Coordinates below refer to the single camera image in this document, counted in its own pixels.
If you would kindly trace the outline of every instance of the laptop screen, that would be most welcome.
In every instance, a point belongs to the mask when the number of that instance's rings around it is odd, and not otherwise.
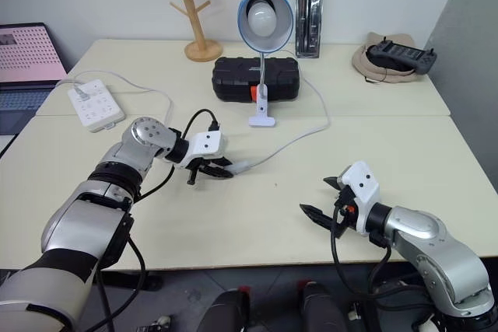
[[[57,82],[65,77],[43,23],[0,26],[0,84]]]

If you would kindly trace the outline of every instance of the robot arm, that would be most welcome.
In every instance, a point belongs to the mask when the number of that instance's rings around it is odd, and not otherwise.
[[[489,276],[479,257],[447,231],[443,222],[424,211],[381,204],[379,184],[365,162],[348,167],[325,182],[339,190],[335,206],[344,219],[335,227],[340,237],[349,227],[396,249],[422,275],[435,307],[451,330],[481,330],[496,322]],[[301,205],[316,223],[334,222],[316,208]]]
[[[125,248],[133,225],[130,209],[153,159],[189,169],[193,183],[197,171],[232,176],[210,166],[230,163],[223,150],[217,129],[187,141],[152,118],[134,121],[51,217],[42,234],[42,257],[0,288],[2,330],[74,330],[97,268],[115,264]]]

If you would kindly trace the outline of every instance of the wooden stand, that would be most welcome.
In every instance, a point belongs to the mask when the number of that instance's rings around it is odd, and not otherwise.
[[[185,47],[185,55],[196,62],[211,61],[221,56],[223,51],[221,45],[214,40],[206,40],[204,38],[204,33],[202,32],[201,23],[199,22],[198,17],[198,13],[210,5],[211,2],[208,0],[197,8],[195,8],[194,0],[184,0],[184,4],[187,9],[186,12],[178,5],[170,2],[170,5],[173,8],[188,17],[192,29],[194,30],[195,41]]]

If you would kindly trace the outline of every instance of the black remote control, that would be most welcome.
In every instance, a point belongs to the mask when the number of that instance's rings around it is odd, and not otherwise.
[[[372,46],[369,53],[375,58],[392,58],[402,64],[411,66],[417,74],[426,74],[437,58],[437,54],[433,49],[428,51],[418,50],[385,39]]]

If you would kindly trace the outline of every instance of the light bulb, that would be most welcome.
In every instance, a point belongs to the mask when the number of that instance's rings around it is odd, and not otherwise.
[[[269,37],[277,26],[277,15],[267,2],[257,2],[247,15],[252,32],[260,37]]]

